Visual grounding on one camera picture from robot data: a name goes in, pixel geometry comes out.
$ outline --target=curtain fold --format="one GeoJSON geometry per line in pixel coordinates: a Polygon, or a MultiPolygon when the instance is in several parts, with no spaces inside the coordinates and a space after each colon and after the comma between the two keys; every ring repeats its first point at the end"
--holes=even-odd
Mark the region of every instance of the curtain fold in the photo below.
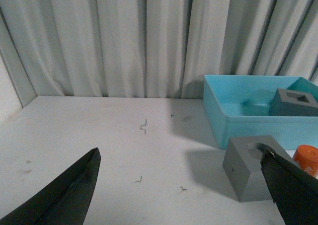
{"type": "Polygon", "coordinates": [[[180,97],[190,0],[147,0],[147,97],[180,97]]]}
{"type": "Polygon", "coordinates": [[[203,76],[219,74],[229,2],[192,2],[182,98],[202,98],[203,76]]]}
{"type": "Polygon", "coordinates": [[[277,0],[262,48],[253,71],[254,75],[276,75],[312,0],[277,0]]]}
{"type": "Polygon", "coordinates": [[[318,83],[317,1],[0,0],[22,64],[2,54],[36,95],[202,98],[205,74],[318,83]]]}

